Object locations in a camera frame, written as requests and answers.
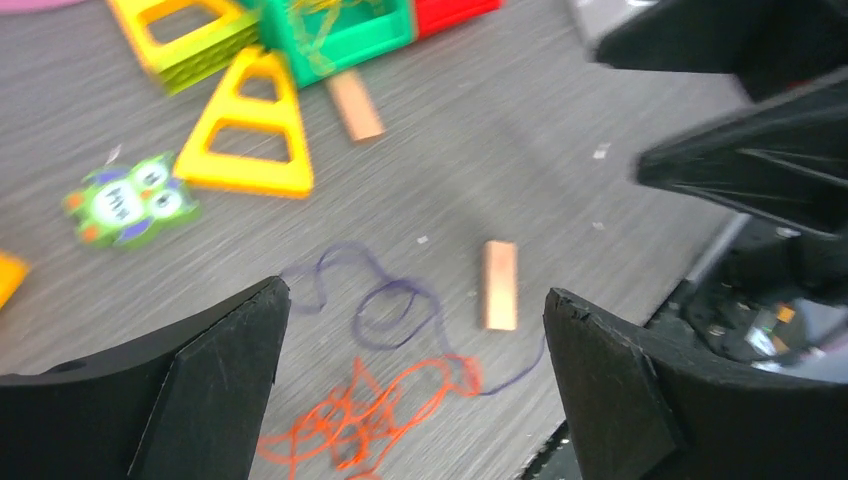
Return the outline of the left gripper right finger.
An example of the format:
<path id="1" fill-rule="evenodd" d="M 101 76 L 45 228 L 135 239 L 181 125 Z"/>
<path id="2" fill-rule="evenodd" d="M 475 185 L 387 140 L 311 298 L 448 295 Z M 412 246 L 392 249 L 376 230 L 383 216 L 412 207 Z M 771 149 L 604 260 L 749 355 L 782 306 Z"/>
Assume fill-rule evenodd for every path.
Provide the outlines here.
<path id="1" fill-rule="evenodd" d="M 669 340 L 566 290 L 544 326 L 586 479 L 843 479 L 844 384 Z"/>

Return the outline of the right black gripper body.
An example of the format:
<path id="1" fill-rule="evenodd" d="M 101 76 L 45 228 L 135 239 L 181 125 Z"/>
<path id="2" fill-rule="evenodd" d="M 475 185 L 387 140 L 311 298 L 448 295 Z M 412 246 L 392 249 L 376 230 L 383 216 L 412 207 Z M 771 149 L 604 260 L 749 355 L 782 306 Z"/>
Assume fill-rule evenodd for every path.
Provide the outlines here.
<path id="1" fill-rule="evenodd" d="M 707 350 L 797 364 L 847 332 L 847 237 L 735 215 L 682 285 L 682 319 Z"/>

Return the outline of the green owl toy block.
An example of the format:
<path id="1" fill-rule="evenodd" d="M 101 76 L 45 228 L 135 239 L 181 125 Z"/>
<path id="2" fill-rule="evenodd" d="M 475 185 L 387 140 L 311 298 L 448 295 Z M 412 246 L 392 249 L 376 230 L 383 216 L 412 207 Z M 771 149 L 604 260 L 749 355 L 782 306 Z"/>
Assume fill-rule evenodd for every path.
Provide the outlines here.
<path id="1" fill-rule="evenodd" d="M 62 201 L 65 213 L 77 220 L 79 240 L 131 249 L 199 216 L 200 203 L 172 173 L 174 162 L 174 154 L 164 152 L 133 166 L 112 163 L 84 177 Z"/>

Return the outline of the yellow triangle block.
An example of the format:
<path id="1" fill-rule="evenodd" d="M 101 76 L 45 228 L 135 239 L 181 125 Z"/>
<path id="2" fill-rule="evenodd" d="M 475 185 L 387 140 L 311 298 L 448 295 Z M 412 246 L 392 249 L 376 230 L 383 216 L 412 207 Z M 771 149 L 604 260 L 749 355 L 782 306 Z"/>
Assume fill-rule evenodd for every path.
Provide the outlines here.
<path id="1" fill-rule="evenodd" d="M 123 31 L 140 65 L 149 73 L 161 73 L 177 60 L 186 58 L 220 40 L 252 15 L 237 2 L 211 0 L 111 0 L 112 14 Z M 212 21 L 167 42 L 155 39 L 150 26 L 171 14 L 199 7 Z"/>
<path id="2" fill-rule="evenodd" d="M 241 94 L 242 84 L 252 77 L 269 79 L 277 99 Z M 213 152 L 215 136 L 225 127 L 281 136 L 289 160 Z M 298 91 L 284 56 L 266 52 L 260 46 L 246 47 L 235 56 L 179 153 L 173 173 L 203 188 L 295 199 L 309 196 L 314 185 L 313 170 Z"/>

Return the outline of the red plastic bin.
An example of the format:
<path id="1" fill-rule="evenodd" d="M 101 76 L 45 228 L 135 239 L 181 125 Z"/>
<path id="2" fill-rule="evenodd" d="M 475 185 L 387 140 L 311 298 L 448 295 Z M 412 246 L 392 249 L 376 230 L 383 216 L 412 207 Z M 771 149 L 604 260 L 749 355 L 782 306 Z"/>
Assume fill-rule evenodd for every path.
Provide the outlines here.
<path id="1" fill-rule="evenodd" d="M 503 0 L 414 0 L 417 34 L 426 38 L 498 10 Z"/>

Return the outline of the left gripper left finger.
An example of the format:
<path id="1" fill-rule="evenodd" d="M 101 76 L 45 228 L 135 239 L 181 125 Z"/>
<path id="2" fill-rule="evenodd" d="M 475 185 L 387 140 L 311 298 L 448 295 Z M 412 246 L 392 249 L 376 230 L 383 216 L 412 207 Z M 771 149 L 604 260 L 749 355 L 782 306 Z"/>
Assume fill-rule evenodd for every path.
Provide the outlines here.
<path id="1" fill-rule="evenodd" d="M 5 479 L 245 479 L 290 310 L 266 278 L 183 320 L 1 379 Z"/>

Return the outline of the orange plastic bin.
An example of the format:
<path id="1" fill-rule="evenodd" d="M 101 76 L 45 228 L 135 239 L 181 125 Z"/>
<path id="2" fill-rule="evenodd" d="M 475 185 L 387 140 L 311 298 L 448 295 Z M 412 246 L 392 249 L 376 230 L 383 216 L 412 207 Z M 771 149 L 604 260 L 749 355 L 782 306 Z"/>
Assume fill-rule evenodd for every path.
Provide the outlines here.
<path id="1" fill-rule="evenodd" d="M 0 253 L 0 307 L 3 308 L 20 288 L 30 272 L 25 260 L 2 251 Z"/>

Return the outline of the green plastic bin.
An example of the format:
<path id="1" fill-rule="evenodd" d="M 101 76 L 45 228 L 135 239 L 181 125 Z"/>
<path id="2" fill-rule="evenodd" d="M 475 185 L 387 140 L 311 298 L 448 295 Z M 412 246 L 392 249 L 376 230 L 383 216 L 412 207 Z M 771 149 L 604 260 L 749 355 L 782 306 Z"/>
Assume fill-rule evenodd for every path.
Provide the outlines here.
<path id="1" fill-rule="evenodd" d="M 303 88 L 415 39 L 408 1 L 247 1 L 261 42 L 286 55 Z"/>

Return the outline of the yellow triangle block upper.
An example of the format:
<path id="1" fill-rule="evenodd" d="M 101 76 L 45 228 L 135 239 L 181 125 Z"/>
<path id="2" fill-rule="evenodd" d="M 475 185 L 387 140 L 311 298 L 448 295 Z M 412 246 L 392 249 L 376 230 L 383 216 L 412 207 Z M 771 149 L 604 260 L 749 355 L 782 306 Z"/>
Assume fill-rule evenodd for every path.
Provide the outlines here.
<path id="1" fill-rule="evenodd" d="M 123 31 L 140 65 L 149 73 L 161 73 L 177 60 L 186 58 L 220 40 L 252 15 L 237 2 L 211 0 L 111 0 L 112 14 Z M 199 7 L 212 21 L 167 42 L 155 39 L 150 26 L 171 14 Z"/>

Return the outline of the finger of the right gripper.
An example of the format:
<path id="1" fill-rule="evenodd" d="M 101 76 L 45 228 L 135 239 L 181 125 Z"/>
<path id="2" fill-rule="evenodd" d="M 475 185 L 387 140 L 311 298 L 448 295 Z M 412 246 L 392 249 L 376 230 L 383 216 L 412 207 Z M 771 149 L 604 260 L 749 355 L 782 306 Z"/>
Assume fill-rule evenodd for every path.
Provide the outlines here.
<path id="1" fill-rule="evenodd" d="M 595 62 L 732 74 L 764 100 L 847 64 L 844 1 L 658 1 L 600 36 Z"/>
<path id="2" fill-rule="evenodd" d="M 817 236 L 847 233 L 847 72 L 672 136 L 641 153 L 637 183 Z"/>

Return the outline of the flat wooden block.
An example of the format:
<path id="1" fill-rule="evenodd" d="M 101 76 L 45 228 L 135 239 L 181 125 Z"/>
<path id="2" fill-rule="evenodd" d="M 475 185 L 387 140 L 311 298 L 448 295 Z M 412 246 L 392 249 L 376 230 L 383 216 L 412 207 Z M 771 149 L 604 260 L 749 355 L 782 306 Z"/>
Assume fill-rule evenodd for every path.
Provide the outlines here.
<path id="1" fill-rule="evenodd" d="M 517 247 L 513 243 L 488 241 L 483 248 L 482 319 L 486 329 L 517 328 Z"/>

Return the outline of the small wooden block upright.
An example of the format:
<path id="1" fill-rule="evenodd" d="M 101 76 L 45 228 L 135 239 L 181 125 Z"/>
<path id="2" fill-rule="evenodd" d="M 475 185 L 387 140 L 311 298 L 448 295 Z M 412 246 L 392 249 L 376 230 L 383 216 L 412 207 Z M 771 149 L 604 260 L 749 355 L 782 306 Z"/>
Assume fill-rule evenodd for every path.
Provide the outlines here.
<path id="1" fill-rule="evenodd" d="M 356 69 L 332 75 L 324 80 L 324 85 L 353 142 L 375 140 L 384 134 L 382 120 Z"/>

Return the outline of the green lego brick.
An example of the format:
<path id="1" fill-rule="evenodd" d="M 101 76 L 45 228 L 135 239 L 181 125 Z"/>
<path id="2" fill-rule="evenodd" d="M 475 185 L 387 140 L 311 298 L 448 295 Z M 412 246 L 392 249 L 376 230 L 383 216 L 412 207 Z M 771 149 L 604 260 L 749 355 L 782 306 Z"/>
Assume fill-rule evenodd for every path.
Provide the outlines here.
<path id="1" fill-rule="evenodd" d="M 259 42 L 258 20 L 251 14 L 227 23 L 209 24 L 195 40 L 177 46 L 155 62 L 164 91 L 175 95 L 226 68 L 244 48 Z"/>

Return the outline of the yellow triangle block lower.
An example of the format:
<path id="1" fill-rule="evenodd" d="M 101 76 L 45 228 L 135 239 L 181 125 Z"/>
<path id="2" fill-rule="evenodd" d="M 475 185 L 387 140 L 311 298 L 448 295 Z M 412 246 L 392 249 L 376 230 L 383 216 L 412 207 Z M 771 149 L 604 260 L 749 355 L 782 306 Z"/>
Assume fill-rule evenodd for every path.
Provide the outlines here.
<path id="1" fill-rule="evenodd" d="M 252 77 L 269 79 L 277 99 L 241 94 L 242 84 Z M 225 127 L 281 136 L 289 160 L 213 152 L 215 136 Z M 295 199 L 309 196 L 314 185 L 313 170 L 298 91 L 284 56 L 266 52 L 260 46 L 246 47 L 235 56 L 179 153 L 173 173 L 203 188 Z"/>

